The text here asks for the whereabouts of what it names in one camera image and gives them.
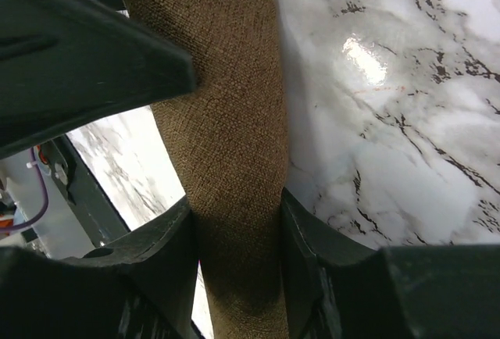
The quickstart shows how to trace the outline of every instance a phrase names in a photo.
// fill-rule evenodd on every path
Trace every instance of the wire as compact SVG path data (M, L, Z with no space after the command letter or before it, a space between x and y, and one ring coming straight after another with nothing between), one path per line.
M9 227L0 227L0 234L27 229L28 227L31 227L36 222L38 222L41 219L41 217L44 216L44 214L47 212L47 209L48 209L47 186L45 186L44 177L41 175L40 167L38 166L37 159L34 156L34 148L30 149L30 157L31 157L30 162L34 166L34 170L35 170L35 173L37 174L38 182L40 183L43 204L41 206L40 211L38 212L38 214L36 216L34 216L30 220L27 220L26 222L23 222L23 223L15 224L15 225L9 226Z

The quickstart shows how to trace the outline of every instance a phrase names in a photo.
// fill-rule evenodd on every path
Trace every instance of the brown fabric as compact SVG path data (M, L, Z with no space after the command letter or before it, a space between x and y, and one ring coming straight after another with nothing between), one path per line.
M288 164L274 0L125 0L192 53L198 92L153 113L197 215L216 337L287 337L278 262Z

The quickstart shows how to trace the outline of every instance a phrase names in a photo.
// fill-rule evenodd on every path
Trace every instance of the purple cable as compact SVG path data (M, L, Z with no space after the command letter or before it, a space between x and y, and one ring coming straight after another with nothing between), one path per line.
M27 220L26 222L15 224L10 227L0 227L0 234L4 234L6 232L13 232L13 231L19 231L19 230L24 230L28 227L33 226L36 222L38 222L42 216L47 212L48 208L48 192L47 192L47 187L45 186L44 182L44 177L41 175L40 167L38 166L37 159L34 156L34 149L30 149L30 157L31 160L30 162L33 163L33 167L35 169L35 173L37 174L38 181L40 182L40 187L41 187L41 194L43 198L43 205L41 206L40 211L36 216L31 218L30 220Z

